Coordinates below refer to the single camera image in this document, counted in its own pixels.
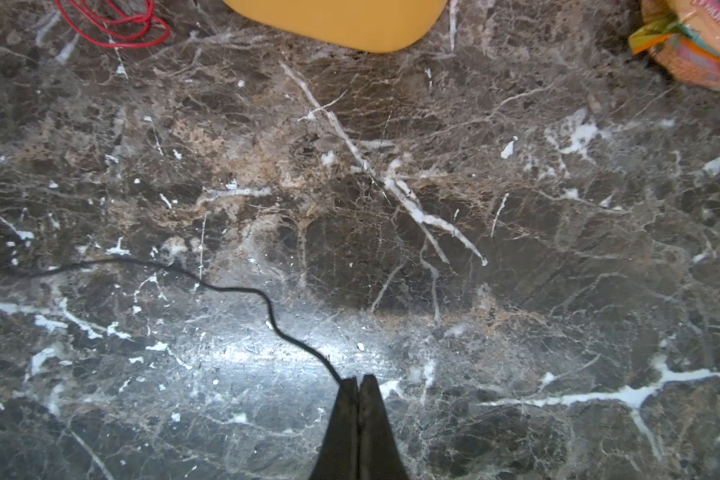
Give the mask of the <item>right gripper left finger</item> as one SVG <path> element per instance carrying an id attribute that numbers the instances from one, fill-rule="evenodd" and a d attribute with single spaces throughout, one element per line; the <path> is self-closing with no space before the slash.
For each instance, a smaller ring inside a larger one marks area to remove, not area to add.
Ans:
<path id="1" fill-rule="evenodd" d="M 357 379 L 342 380 L 310 480 L 358 478 L 358 397 Z"/>

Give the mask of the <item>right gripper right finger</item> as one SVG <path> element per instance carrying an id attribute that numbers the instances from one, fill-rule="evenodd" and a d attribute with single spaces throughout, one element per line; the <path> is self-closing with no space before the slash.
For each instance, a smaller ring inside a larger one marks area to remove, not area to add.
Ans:
<path id="1" fill-rule="evenodd" d="M 409 479 L 374 375 L 365 375 L 359 389 L 358 478 Z"/>

